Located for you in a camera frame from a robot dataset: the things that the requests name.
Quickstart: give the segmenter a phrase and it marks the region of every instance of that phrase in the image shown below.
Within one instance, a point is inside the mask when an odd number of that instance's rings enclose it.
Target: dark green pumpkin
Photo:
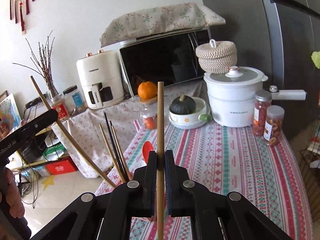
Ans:
[[[193,114],[196,111],[196,102],[182,94],[172,101],[169,110],[173,114]]]

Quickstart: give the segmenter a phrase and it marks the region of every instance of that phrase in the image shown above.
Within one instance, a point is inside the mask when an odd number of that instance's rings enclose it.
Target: white wall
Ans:
[[[155,6],[202,0],[30,0],[30,14],[24,17],[26,35],[20,24],[9,18],[9,0],[0,0],[0,93],[14,93],[20,115],[25,103],[37,97],[30,80],[36,79],[45,92],[41,76],[12,62],[32,66],[27,38],[37,52],[51,30],[55,37],[52,50],[52,76],[58,92],[74,84],[80,87],[76,62],[100,48],[99,38],[112,19],[122,14]],[[105,50],[118,46],[105,47]]]

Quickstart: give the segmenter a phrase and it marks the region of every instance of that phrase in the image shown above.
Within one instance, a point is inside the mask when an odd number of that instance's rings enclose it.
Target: gray refrigerator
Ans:
[[[306,101],[274,101],[285,110],[288,139],[319,115],[320,69],[311,54],[320,51],[320,0],[203,0],[226,20],[213,26],[213,39],[233,41],[238,66],[269,77],[265,89],[303,89]]]

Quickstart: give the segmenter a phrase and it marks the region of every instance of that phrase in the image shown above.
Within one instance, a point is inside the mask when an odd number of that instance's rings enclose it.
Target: microwave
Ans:
[[[196,47],[208,43],[209,29],[180,30],[137,38],[125,42],[119,49],[124,81],[130,95],[137,95],[141,82],[151,81],[172,86],[203,78],[196,56]]]

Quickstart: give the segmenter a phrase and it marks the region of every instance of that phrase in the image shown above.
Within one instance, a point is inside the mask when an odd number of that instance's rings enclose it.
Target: red label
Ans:
[[[66,116],[68,116],[66,109],[64,108],[64,105],[61,103],[60,105],[54,106],[54,110],[58,112],[58,118],[63,119]]]

